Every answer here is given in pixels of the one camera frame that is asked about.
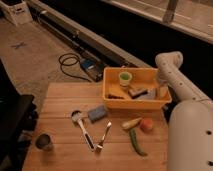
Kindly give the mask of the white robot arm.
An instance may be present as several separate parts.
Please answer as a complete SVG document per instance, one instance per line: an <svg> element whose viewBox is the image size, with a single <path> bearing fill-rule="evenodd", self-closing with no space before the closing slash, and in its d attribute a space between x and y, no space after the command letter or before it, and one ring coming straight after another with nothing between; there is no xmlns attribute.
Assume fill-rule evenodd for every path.
<svg viewBox="0 0 213 171"><path fill-rule="evenodd" d="M160 84L179 99L169 119L167 171L213 171L213 100L180 70L179 51L155 58Z"/></svg>

